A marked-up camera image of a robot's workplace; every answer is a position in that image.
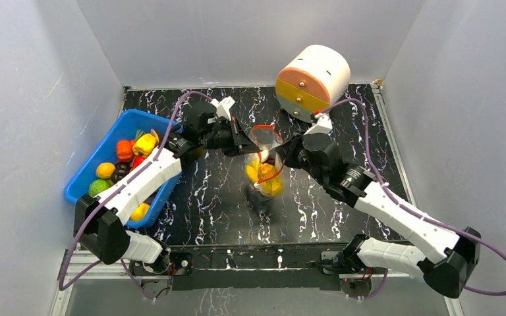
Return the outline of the clear zip bag orange zipper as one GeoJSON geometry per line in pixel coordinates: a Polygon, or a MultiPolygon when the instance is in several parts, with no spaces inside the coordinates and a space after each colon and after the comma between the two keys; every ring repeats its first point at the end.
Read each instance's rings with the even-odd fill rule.
{"type": "Polygon", "coordinates": [[[272,200],[284,191],[283,163],[276,152],[283,139],[273,125],[263,124],[253,126],[249,137],[259,151],[246,156],[245,197],[253,211],[264,215],[270,212],[272,200]]]}

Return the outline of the yellow toy banana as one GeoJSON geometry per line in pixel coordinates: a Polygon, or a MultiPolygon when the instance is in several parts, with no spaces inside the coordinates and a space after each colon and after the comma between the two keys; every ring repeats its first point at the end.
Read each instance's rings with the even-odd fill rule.
{"type": "Polygon", "coordinates": [[[245,166],[244,171],[254,189],[261,194],[275,197],[283,193],[283,179],[273,165],[253,161],[245,166]]]}

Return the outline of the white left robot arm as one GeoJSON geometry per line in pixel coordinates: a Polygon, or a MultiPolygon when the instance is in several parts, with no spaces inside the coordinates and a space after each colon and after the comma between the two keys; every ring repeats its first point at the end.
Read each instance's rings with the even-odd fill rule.
{"type": "Polygon", "coordinates": [[[75,241],[106,265],[124,259],[140,261],[155,274],[167,271],[171,263],[169,249],[125,225],[146,198],[197,160],[203,150],[218,149],[228,157],[259,150],[231,114],[234,104],[232,97],[225,97],[191,107],[182,125],[169,122],[161,143],[134,170],[106,191],[79,198],[75,241]]]}

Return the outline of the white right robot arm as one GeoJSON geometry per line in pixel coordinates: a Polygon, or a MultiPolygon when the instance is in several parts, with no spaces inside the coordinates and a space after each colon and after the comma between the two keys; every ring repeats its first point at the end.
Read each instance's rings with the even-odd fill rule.
{"type": "Polygon", "coordinates": [[[297,134],[274,152],[276,162],[306,171],[333,199],[378,219],[410,242],[407,246],[357,236],[343,250],[350,271],[383,267],[422,277],[445,297],[461,295],[480,257],[477,230],[444,228],[405,200],[385,192],[374,174],[342,158],[337,142],[327,134],[297,134]]]}

